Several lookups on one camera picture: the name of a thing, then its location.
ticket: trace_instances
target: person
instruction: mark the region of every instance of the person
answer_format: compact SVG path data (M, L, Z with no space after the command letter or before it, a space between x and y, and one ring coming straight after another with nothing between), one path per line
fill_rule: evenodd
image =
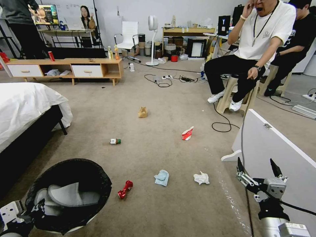
M0 6L9 26L20 42L26 59L44 59L46 46L34 25L28 4L33 10L39 8L35 0L1 0Z
M80 10L81 10L81 21L82 21L84 28L87 30L88 29L91 29L91 30L96 29L95 21L93 19L93 13L91 13L91 15L90 15L89 9L86 6L81 6ZM96 43L95 32L94 31L91 32L91 35L92 35L92 41L95 44ZM83 43L83 46L85 48L92 47L91 40L89 37L82 37L82 43Z
M229 106L230 110L238 111L243 98L273 61L277 48L287 41L295 17L295 8L282 1L249 0L228 36L229 44L240 38L239 49L234 55L212 59L204 66L212 92L208 102L218 101L225 93L221 74L238 74L238 92Z
M268 85L265 96L275 94L281 80L306 57L306 53L316 37L316 19L309 12L311 0L291 0L289 4L297 9L296 21L289 39L284 46L278 48L276 58L271 63L278 66L279 69L274 80Z

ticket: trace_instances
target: shoe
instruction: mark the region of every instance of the shoe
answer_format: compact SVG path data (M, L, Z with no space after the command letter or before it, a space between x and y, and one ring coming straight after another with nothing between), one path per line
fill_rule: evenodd
M241 100L239 102L231 101L230 106L229 106L229 110L233 111L233 112L238 111L240 109L242 103L243 103L243 100Z
M218 94L215 94L215 95L212 95L211 97L208 98L208 102L210 104L213 104L215 103L216 101L218 101L220 98L222 98L225 94L225 90L223 90L222 92L218 93Z
M277 91L277 89L271 89L271 88L267 88L266 91L264 92L264 96L272 96L274 95L274 93Z

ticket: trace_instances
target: woman portrait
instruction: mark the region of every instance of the woman portrait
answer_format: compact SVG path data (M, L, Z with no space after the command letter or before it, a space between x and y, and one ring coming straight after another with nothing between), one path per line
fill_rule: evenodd
M81 6L81 21L85 29L95 29L95 21L93 20L93 13L89 12L86 6Z

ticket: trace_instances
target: drawer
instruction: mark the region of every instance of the drawer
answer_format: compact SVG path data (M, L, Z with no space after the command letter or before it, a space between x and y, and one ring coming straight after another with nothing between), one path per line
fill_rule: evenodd
M75 77L103 77L100 65L72 65Z
M14 77L43 77L38 65L8 65Z

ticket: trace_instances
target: standing fan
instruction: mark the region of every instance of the standing fan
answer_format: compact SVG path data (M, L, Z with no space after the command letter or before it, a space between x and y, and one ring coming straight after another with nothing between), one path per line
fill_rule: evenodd
M157 66L159 63L154 62L154 40L155 40L156 34L158 32L158 19L155 15L150 15L148 17L148 28L149 28L149 30L154 31L154 35L153 35L152 41L151 41L151 62L147 62L146 65Z

